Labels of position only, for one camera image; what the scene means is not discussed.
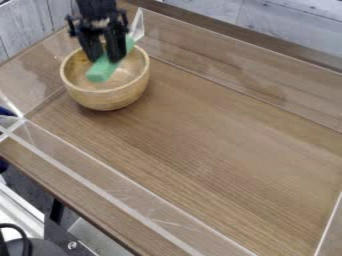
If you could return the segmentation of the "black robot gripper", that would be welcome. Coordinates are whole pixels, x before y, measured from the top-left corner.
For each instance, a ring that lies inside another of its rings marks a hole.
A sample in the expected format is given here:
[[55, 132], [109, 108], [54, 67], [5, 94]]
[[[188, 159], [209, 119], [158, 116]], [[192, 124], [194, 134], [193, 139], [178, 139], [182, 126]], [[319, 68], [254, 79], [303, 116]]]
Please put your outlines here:
[[103, 55], [101, 35], [105, 34], [110, 61], [119, 62], [127, 54], [127, 11], [118, 7], [117, 0], [77, 0], [77, 4], [79, 13], [66, 16], [70, 36], [78, 36], [87, 58], [95, 62]]

